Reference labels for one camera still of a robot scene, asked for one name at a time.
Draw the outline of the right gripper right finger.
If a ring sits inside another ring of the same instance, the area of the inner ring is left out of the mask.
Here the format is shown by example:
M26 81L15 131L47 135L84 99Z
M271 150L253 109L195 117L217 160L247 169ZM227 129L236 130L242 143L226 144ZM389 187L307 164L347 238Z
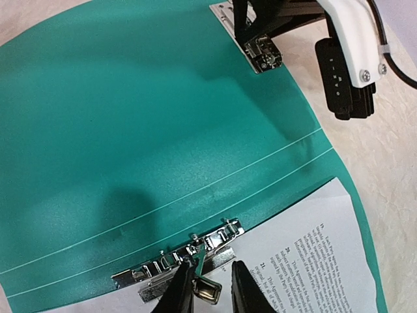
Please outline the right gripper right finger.
M275 313L243 261L232 263L231 298L233 312Z

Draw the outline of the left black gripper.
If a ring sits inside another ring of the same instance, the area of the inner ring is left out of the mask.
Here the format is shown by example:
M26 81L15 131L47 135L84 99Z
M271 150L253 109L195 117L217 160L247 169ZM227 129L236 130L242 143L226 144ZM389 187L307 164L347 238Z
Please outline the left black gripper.
M275 37L325 17L317 1L233 1L237 39Z

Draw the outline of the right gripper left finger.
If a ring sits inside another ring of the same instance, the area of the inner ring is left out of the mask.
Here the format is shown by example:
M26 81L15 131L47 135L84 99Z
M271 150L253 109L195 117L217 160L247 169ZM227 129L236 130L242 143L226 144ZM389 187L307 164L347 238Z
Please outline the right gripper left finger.
M192 313L194 311L193 284L196 264L185 261L175 273L170 285L152 313Z

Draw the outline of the folder cover metal clip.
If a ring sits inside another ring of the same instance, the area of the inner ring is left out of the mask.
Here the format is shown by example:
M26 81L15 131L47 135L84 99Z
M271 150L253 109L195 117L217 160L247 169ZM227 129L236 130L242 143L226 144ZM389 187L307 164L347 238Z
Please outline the folder cover metal clip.
M211 4L209 8L256 74L282 66L282 54L266 33L252 36L247 42L243 42L242 39L237 40L235 36L235 10L232 1Z

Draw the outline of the printed paper sheet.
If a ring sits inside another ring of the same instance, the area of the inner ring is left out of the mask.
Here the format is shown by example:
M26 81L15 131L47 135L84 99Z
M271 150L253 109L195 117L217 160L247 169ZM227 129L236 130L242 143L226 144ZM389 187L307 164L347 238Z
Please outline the printed paper sheet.
M243 261L276 312L376 312L351 196L332 179L248 230L237 219L113 275L117 289L61 312L152 312L182 263L196 264L193 312L233 312L232 263Z

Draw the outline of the green file folder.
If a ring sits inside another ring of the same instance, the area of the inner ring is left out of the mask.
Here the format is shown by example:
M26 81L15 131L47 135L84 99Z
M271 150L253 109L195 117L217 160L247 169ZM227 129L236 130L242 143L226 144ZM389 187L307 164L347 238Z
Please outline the green file folder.
M256 74L208 1L91 1L1 47L1 285L13 312L237 218L253 228L354 183L285 67Z

